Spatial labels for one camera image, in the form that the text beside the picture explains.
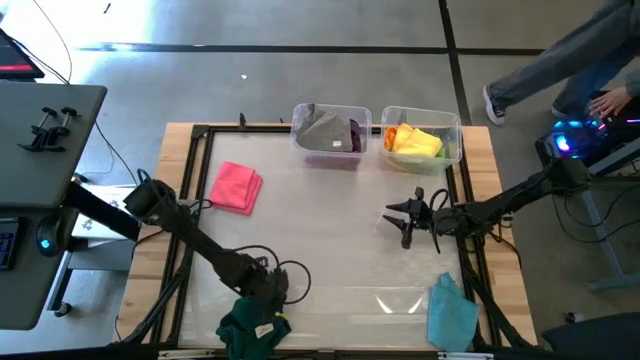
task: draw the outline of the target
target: clear plastic sheet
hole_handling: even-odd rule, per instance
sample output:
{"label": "clear plastic sheet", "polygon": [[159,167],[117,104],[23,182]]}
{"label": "clear plastic sheet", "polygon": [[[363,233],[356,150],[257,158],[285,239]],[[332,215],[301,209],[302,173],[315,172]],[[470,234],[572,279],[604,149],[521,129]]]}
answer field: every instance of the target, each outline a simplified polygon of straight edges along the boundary
{"label": "clear plastic sheet", "polygon": [[[251,216],[206,210],[201,229],[224,247],[265,245],[280,261],[297,260],[311,271],[309,295],[285,306],[292,332],[279,348],[435,349],[426,340],[429,292],[446,271],[461,285],[455,242],[441,238],[438,254],[430,234],[415,231],[411,249],[402,249],[400,232],[382,214],[392,214],[385,205],[406,201],[416,186],[424,188],[428,202],[446,188],[444,174],[385,169],[376,136],[355,171],[336,170],[339,164],[320,168],[317,159],[309,163],[286,134],[218,133],[213,143],[206,196],[224,161],[256,169],[264,182]],[[296,265],[285,266],[288,300],[294,300],[307,278]],[[196,254],[179,345],[224,347],[215,331],[237,298]]]}

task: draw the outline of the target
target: plastic bin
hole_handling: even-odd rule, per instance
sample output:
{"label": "plastic bin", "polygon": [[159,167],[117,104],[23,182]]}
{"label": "plastic bin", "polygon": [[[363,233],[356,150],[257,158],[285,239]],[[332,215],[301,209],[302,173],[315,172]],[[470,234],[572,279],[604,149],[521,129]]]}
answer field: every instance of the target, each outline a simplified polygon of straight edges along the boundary
{"label": "plastic bin", "polygon": [[316,104],[316,109],[333,111],[346,119],[357,121],[360,125],[360,142],[362,144],[362,152],[359,153],[319,151],[303,148],[296,141],[298,137],[297,130],[302,125],[304,118],[309,115],[308,105],[309,104],[299,104],[293,110],[293,120],[291,121],[291,146],[293,150],[303,156],[308,163],[320,167],[338,169],[352,169],[357,167],[370,147],[371,111],[358,106]]}
{"label": "plastic bin", "polygon": [[[419,155],[397,154],[384,148],[384,133],[389,127],[406,123],[414,128],[437,136],[446,149],[445,157],[430,158]],[[462,128],[456,114],[388,106],[382,113],[382,135],[380,149],[385,163],[395,169],[406,172],[438,175],[448,166],[456,164],[462,158]]]}

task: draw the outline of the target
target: pink towel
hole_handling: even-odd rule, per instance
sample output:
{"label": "pink towel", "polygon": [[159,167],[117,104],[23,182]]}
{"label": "pink towel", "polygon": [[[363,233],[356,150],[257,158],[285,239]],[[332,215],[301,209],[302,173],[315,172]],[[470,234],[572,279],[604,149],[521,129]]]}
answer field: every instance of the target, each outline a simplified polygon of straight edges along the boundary
{"label": "pink towel", "polygon": [[213,206],[242,215],[250,215],[262,186],[262,177],[254,169],[224,162],[211,188]]}

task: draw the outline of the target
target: gray floor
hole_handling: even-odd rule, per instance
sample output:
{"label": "gray floor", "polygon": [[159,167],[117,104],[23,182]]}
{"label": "gray floor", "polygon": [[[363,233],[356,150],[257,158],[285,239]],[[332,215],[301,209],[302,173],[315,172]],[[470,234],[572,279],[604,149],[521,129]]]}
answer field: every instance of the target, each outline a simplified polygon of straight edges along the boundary
{"label": "gray floor", "polygon": [[[376,121],[388,105],[458,112],[446,55],[73,50],[98,42],[444,47],[437,0],[39,2],[72,48],[72,82],[109,89],[98,121],[132,168],[154,169],[165,124],[170,121],[235,121],[239,112],[249,121],[278,121],[280,117],[288,121],[293,107],[307,101],[366,106]],[[457,45],[465,48],[543,48],[586,20],[600,3],[447,2]],[[111,6],[105,14],[108,3]],[[69,64],[64,50],[33,3],[0,0],[0,11],[6,4],[9,10],[2,28],[66,75]],[[473,124],[489,125],[482,113],[481,86],[531,60],[460,58]],[[45,81],[56,80],[47,76]],[[491,127],[504,187],[539,170],[533,141],[554,121],[548,110],[560,86],[509,109],[509,123],[504,128]],[[93,172],[89,176],[98,183],[130,183],[119,162],[104,174],[110,159],[104,142],[93,133],[78,170]],[[616,187],[597,188],[602,207],[617,191]],[[620,214],[633,216],[632,206],[639,196],[625,197],[612,226],[625,220]],[[573,205],[578,215],[584,216],[579,205]],[[607,275],[602,253],[597,246],[574,243],[562,235],[550,200],[527,207],[515,222],[538,334],[562,324],[563,313],[569,310],[582,312],[587,318],[640,310],[634,301],[639,298],[639,289],[602,294],[586,290],[586,282]],[[588,229],[571,229],[584,238],[594,236]],[[627,259],[637,259],[640,253],[640,244],[627,240],[634,230],[620,234],[617,241]],[[625,266],[633,267],[633,262],[626,261]],[[125,281],[118,274],[76,273],[65,300],[81,311],[62,319],[43,313],[36,329],[29,332],[0,331],[0,353],[108,343]]]}

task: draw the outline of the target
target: gray cloth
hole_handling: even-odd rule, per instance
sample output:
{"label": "gray cloth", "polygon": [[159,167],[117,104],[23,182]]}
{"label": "gray cloth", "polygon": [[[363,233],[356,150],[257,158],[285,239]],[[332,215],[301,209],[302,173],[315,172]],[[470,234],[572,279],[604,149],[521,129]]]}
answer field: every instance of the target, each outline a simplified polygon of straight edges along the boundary
{"label": "gray cloth", "polygon": [[[633,59],[638,37],[640,5],[609,0],[593,18],[540,54],[534,63],[491,83],[492,102],[504,109],[575,75],[554,106],[566,112],[583,110],[590,93],[606,85]],[[631,96],[640,95],[640,71],[627,77],[626,87]]]}
{"label": "gray cloth", "polygon": [[352,152],[351,124],[333,111],[317,109],[309,104],[307,115],[297,130],[296,141],[309,150]]}

